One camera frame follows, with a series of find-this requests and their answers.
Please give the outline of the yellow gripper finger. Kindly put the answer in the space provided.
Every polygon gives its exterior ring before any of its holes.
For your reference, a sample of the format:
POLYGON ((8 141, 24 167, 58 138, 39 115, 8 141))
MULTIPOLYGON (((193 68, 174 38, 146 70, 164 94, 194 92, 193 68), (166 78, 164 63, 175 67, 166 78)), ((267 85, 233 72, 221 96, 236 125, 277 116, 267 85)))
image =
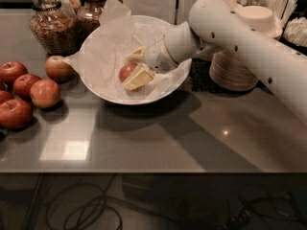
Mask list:
POLYGON ((154 72, 146 64, 137 64, 131 75, 124 81, 123 86, 129 91, 138 90, 154 79, 154 72))
POLYGON ((130 54, 126 56, 127 62, 130 63, 144 63, 144 52, 145 52, 145 47, 141 46, 134 51, 132 51, 130 54))

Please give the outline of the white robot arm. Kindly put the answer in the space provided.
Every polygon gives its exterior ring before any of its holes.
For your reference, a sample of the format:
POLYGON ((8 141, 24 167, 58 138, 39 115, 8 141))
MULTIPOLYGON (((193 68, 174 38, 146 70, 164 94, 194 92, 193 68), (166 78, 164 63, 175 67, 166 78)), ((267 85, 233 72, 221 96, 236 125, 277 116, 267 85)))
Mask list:
POLYGON ((190 58, 204 58, 227 50, 285 104, 307 122, 307 57, 252 28, 224 0, 198 0, 189 19, 128 56, 137 62, 124 81, 134 90, 149 83, 154 74, 168 74, 190 58))

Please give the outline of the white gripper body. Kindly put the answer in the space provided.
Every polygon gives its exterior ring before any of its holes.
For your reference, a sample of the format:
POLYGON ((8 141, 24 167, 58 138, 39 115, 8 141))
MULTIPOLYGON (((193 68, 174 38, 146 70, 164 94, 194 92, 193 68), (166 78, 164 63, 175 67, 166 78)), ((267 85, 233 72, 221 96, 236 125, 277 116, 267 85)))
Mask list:
POLYGON ((164 35, 145 47, 144 59, 146 64, 159 74, 167 74, 178 67, 178 63, 168 52, 164 35))

